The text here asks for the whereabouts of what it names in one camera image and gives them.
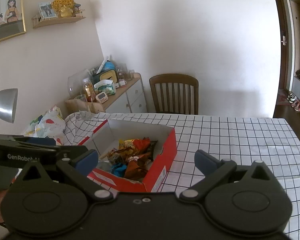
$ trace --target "desk lamp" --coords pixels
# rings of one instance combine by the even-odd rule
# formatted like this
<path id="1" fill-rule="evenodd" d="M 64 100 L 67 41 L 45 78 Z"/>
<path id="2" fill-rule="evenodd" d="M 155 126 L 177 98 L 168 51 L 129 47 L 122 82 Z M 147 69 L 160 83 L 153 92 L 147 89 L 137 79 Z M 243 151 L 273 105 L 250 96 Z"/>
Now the desk lamp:
<path id="1" fill-rule="evenodd" d="M 0 91 L 0 119 L 13 123 L 16 115 L 18 89 L 11 88 Z"/>

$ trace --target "wall shelf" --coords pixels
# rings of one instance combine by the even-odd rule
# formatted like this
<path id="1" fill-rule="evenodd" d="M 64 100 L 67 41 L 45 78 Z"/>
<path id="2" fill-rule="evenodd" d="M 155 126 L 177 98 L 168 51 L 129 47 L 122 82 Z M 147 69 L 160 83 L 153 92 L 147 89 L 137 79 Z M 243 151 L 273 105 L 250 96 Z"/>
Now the wall shelf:
<path id="1" fill-rule="evenodd" d="M 74 23 L 83 20 L 85 18 L 86 17 L 50 18 L 50 19 L 44 19 L 39 21 L 39 18 L 36 16 L 32 18 L 33 21 L 32 23 L 33 23 L 33 28 L 36 29 L 36 28 L 55 25 L 55 24 Z"/>

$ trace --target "plastic bottle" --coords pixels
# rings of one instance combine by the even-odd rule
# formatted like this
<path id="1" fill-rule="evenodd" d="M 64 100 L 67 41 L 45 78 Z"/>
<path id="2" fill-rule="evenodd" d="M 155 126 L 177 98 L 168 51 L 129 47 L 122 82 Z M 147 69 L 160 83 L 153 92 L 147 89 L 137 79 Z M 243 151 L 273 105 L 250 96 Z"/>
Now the plastic bottle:
<path id="1" fill-rule="evenodd" d="M 83 90 L 84 90 L 84 93 L 87 97 L 88 102 L 95 102 L 96 103 L 97 102 L 96 93 L 94 92 L 93 85 L 92 85 L 90 79 L 85 78 L 82 81 L 82 86 L 83 86 Z"/>

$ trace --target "checkered tablecloth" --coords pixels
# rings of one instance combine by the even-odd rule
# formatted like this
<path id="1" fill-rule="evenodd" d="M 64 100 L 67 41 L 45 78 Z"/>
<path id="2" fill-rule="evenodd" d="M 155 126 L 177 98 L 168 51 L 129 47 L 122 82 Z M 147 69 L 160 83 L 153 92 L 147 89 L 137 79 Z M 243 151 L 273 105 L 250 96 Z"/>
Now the checkered tablecloth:
<path id="1" fill-rule="evenodd" d="M 293 205 L 284 232 L 300 240 L 300 141 L 284 119 L 226 118 L 182 114 L 106 114 L 83 121 L 79 113 L 66 118 L 65 145 L 76 145 L 105 119 L 168 125 L 175 128 L 177 156 L 159 191 L 177 195 L 204 178 L 194 166 L 194 153 L 202 149 L 217 159 L 230 158 L 250 165 L 263 160 L 287 192 Z M 115 193 L 106 185 L 103 187 Z"/>

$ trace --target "tissue box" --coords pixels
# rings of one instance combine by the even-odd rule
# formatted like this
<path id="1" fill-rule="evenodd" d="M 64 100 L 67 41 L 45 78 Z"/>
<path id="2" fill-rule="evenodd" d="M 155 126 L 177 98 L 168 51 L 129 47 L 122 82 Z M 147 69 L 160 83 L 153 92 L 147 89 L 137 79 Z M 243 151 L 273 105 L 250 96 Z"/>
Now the tissue box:
<path id="1" fill-rule="evenodd" d="M 154 149 L 154 161 L 142 182 L 119 178 L 97 168 L 89 174 L 89 177 L 121 192 L 157 192 L 177 155 L 174 128 L 140 122 L 105 120 L 94 130 L 91 138 L 86 137 L 79 144 L 85 145 L 88 149 L 95 149 L 102 155 L 113 148 L 118 148 L 119 139 L 144 137 L 158 142 Z"/>
<path id="2" fill-rule="evenodd" d="M 94 88 L 95 90 L 98 90 L 99 93 L 105 92 L 107 96 L 112 96 L 116 92 L 113 80 L 108 79 L 101 80 L 94 85 Z"/>

